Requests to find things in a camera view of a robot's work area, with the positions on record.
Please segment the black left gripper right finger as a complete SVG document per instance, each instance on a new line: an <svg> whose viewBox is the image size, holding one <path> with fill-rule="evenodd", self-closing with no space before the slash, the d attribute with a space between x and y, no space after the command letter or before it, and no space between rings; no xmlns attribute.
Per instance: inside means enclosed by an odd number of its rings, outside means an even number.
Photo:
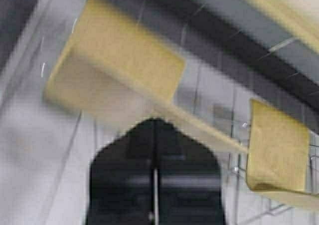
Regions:
<svg viewBox="0 0 319 225"><path fill-rule="evenodd" d="M156 120L161 225L224 225L215 155L171 123Z"/></svg>

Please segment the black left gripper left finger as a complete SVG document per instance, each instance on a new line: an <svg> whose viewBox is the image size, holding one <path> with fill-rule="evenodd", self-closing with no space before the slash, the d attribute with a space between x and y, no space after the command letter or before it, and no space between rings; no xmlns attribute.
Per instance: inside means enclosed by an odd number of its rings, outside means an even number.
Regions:
<svg viewBox="0 0 319 225"><path fill-rule="evenodd" d="M85 224L152 224L154 125L145 120L99 150L90 165Z"/></svg>

